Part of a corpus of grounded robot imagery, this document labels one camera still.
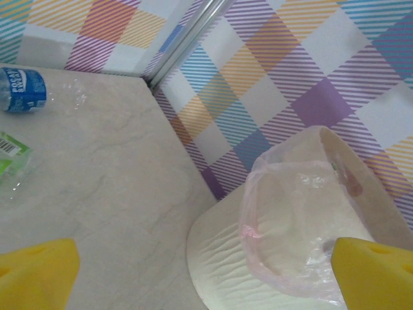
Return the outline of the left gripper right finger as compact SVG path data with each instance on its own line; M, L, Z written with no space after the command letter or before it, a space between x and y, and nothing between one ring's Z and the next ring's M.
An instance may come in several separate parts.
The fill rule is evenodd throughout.
M348 309L412 309L412 251L339 238L331 264Z

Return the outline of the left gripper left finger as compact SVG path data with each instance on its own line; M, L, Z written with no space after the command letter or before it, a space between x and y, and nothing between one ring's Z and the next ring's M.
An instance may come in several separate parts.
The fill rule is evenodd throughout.
M65 309L80 267L73 239L1 254L1 309Z

